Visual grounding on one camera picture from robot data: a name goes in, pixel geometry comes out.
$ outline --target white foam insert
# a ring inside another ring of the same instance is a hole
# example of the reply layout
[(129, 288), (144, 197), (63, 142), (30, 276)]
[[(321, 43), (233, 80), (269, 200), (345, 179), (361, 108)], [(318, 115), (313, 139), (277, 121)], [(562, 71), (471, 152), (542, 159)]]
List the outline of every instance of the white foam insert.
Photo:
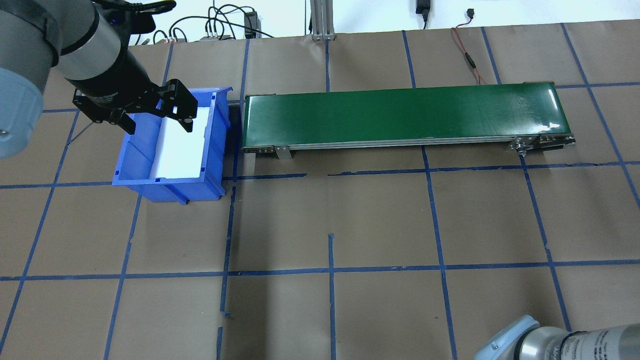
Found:
[(209, 107), (198, 108), (191, 133), (187, 133), (176, 120), (166, 117), (162, 119), (150, 179), (200, 177), (208, 116)]

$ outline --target black cable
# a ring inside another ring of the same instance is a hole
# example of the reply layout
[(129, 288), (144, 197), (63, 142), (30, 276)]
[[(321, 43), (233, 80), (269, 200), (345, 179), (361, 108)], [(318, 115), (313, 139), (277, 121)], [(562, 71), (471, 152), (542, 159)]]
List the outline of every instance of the black cable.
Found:
[[(232, 7), (232, 8), (233, 8), (233, 10), (231, 10), (231, 11), (229, 11), (229, 12), (226, 12), (226, 13), (225, 13), (225, 12), (223, 12), (223, 11), (222, 11), (222, 9), (224, 9), (224, 8), (226, 8), (226, 7), (228, 7), (228, 6), (229, 6), (229, 7)], [(246, 11), (244, 11), (244, 10), (243, 10), (243, 8), (250, 8), (252, 11), (255, 11), (255, 9), (254, 9), (254, 8), (252, 8), (251, 6), (236, 6), (236, 5), (233, 5), (233, 4), (224, 4), (223, 6), (219, 7), (219, 8), (218, 8), (218, 10), (216, 10), (216, 17), (217, 17), (217, 16), (218, 16), (218, 14), (220, 13), (220, 14), (222, 14), (222, 16), (224, 16), (224, 17), (225, 17), (225, 20), (229, 21), (229, 19), (227, 18), (227, 15), (226, 15), (226, 14), (228, 14), (228, 13), (232, 13), (232, 12), (234, 12), (234, 11), (236, 11), (236, 10), (239, 10), (239, 11), (241, 11), (241, 12), (243, 13), (243, 15), (244, 15), (244, 19), (248, 20), (249, 25), (250, 25), (250, 26), (251, 26), (251, 25), (253, 25), (253, 24), (251, 23), (251, 19), (249, 18), (249, 15), (246, 13)], [(236, 38), (236, 34), (234, 33), (234, 29), (233, 29), (233, 27), (232, 27), (232, 26), (229, 26), (229, 28), (231, 29), (231, 34), (233, 35), (233, 37), (234, 37), (234, 38)]]
[(189, 40), (187, 40), (187, 34), (184, 33), (184, 31), (178, 27), (173, 28), (173, 37), (175, 38), (175, 41), (178, 41), (178, 35), (175, 34), (175, 31), (179, 30), (182, 33), (182, 36), (184, 36), (184, 42), (189, 42)]
[[(221, 12), (221, 10), (222, 10), (222, 8), (223, 8), (224, 6), (226, 6), (226, 5), (223, 5), (223, 6), (222, 6), (222, 7), (220, 7), (220, 8), (217, 8), (217, 7), (215, 7), (215, 6), (210, 6), (210, 7), (209, 7), (209, 10), (207, 11), (207, 15), (208, 15), (209, 17), (211, 17), (211, 9), (214, 9), (214, 10), (216, 10), (216, 15), (214, 15), (213, 19), (217, 19), (217, 18), (218, 18), (218, 14), (222, 14), (222, 16), (224, 16), (224, 17), (225, 17), (225, 20), (228, 22), (228, 21), (229, 21), (229, 18), (227, 17), (227, 15)], [(231, 26), (229, 26), (229, 29), (231, 29), (231, 36), (232, 36), (233, 38), (236, 38), (236, 33), (234, 32), (234, 29), (233, 29)], [(215, 22), (213, 23), (213, 30), (214, 30), (215, 32), (218, 32), (218, 30), (216, 29), (216, 23), (215, 23)], [(224, 25), (224, 24), (222, 24), (222, 33), (223, 33), (223, 34), (225, 33), (225, 25)]]
[(218, 37), (219, 39), (222, 39), (223, 36), (225, 36), (225, 24), (224, 22), (222, 22), (222, 20), (218, 19), (217, 17), (208, 17), (207, 22), (204, 24), (204, 30), (207, 32), (207, 36), (209, 36), (208, 34), (211, 33), (211, 37), (213, 37), (214, 32), (218, 32), (218, 30), (216, 29), (216, 21), (218, 21), (220, 23), (220, 26), (222, 27), (222, 32), (220, 33), (220, 36)]
[[(174, 27), (178, 22), (183, 21), (183, 20), (186, 20), (186, 19), (211, 19), (211, 18), (210, 18), (210, 17), (206, 17), (206, 16), (199, 16), (199, 15), (185, 16), (185, 17), (183, 17), (183, 18), (181, 18), (181, 19), (176, 20), (176, 21), (171, 25), (171, 27), (169, 27), (169, 31), (173, 30), (173, 27)], [(269, 35), (269, 34), (267, 34), (267, 33), (263, 32), (263, 31), (260, 31), (260, 30), (258, 30), (258, 29), (249, 28), (248, 26), (243, 26), (243, 25), (240, 25), (240, 24), (236, 24), (236, 23), (233, 23), (233, 22), (224, 21), (224, 20), (220, 20), (220, 19), (216, 19), (216, 20), (217, 20), (217, 21), (220, 21), (220, 22), (223, 22), (223, 23), (225, 23), (225, 24), (229, 24), (229, 25), (237, 26), (237, 27), (239, 27), (239, 28), (249, 29), (249, 30), (255, 31), (255, 32), (256, 32), (256, 33), (258, 33), (258, 34), (263, 34), (263, 35), (265, 35), (265, 36), (267, 36), (267, 37), (273, 38), (271, 35)]]
[(156, 43), (156, 35), (157, 35), (158, 33), (162, 33), (162, 35), (164, 35), (164, 38), (165, 38), (165, 39), (166, 39), (166, 38), (168, 38), (168, 36), (166, 36), (166, 33), (165, 33), (164, 31), (162, 31), (162, 30), (157, 30), (157, 31), (154, 33), (154, 37), (153, 37), (154, 44)]
[(154, 10), (154, 14), (166, 13), (171, 9), (175, 8), (176, 2), (175, 0), (163, 0), (156, 1), (154, 3), (149, 4), (141, 4), (141, 3), (124, 3), (124, 4), (116, 4), (109, 0), (92, 0), (94, 3), (102, 5), (105, 9), (118, 9), (118, 10), (129, 10), (135, 12), (141, 12), (145, 10)]

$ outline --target blue plastic bin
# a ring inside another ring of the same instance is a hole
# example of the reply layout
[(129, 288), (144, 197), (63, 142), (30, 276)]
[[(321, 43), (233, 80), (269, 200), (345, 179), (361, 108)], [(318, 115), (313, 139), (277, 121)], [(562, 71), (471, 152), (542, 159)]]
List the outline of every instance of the blue plastic bin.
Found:
[(209, 106), (210, 109), (200, 177), (150, 178), (162, 118), (139, 113), (132, 116), (136, 122), (135, 135), (125, 135), (122, 142), (113, 186), (126, 186), (149, 201), (177, 201), (184, 205), (190, 200), (218, 200), (225, 194), (221, 185), (222, 162), (227, 130), (231, 127), (227, 105), (230, 90), (231, 87), (189, 90), (198, 100), (198, 107)]

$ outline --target cable connector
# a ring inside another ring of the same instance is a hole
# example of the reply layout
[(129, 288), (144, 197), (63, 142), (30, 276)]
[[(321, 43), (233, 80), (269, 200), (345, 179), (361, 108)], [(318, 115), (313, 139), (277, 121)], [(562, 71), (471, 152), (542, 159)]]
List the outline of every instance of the cable connector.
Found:
[(430, 11), (431, 11), (431, 0), (415, 1), (415, 13), (422, 14), (422, 20), (424, 20), (424, 22), (426, 22), (429, 19)]

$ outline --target white wall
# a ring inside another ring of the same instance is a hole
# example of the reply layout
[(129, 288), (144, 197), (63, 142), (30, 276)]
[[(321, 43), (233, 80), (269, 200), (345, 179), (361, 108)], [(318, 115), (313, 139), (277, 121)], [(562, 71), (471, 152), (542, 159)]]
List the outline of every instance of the white wall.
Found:
[[(135, 1), (150, 3), (153, 0)], [(274, 37), (307, 33), (308, 0), (234, 0), (231, 3), (254, 7), (261, 17), (262, 30)], [(216, 1), (216, 6), (223, 4), (226, 4), (225, 0)], [(181, 17), (206, 16), (211, 5), (211, 0), (178, 0), (172, 11), (154, 17), (157, 28), (168, 31)], [(467, 8), (476, 11), (470, 26), (640, 19), (640, 0), (432, 0), (428, 28), (450, 28), (465, 22)], [(415, 14), (415, 0), (334, 0), (333, 15), (338, 33), (422, 29), (423, 24), (422, 17)], [(231, 22), (244, 24), (241, 13), (228, 16)], [(205, 19), (188, 19), (178, 27), (192, 41), (205, 36), (205, 22)], [(240, 38), (242, 34), (243, 30), (237, 28), (236, 35)]]

